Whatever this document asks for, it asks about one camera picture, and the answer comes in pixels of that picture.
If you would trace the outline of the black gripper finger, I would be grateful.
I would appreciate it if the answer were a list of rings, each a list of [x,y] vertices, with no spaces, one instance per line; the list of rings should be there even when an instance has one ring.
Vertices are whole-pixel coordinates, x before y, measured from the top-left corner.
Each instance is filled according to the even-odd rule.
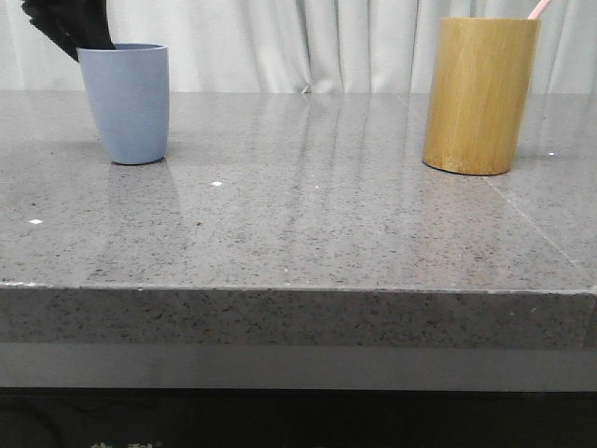
[[[26,0],[29,22],[74,61],[78,49],[115,49],[105,0]]]

